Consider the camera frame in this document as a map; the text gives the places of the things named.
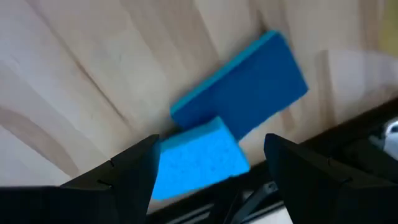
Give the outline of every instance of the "wooden surface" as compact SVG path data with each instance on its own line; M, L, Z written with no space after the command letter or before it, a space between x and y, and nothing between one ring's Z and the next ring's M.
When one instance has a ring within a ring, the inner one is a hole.
M310 90L239 143L251 164L261 162L266 133L300 142L396 95L395 58L380 53L397 33L384 4L2 0L0 185L62 184L166 133L175 126L172 103L277 29ZM388 93L378 93L384 86ZM369 94L372 101L363 103Z

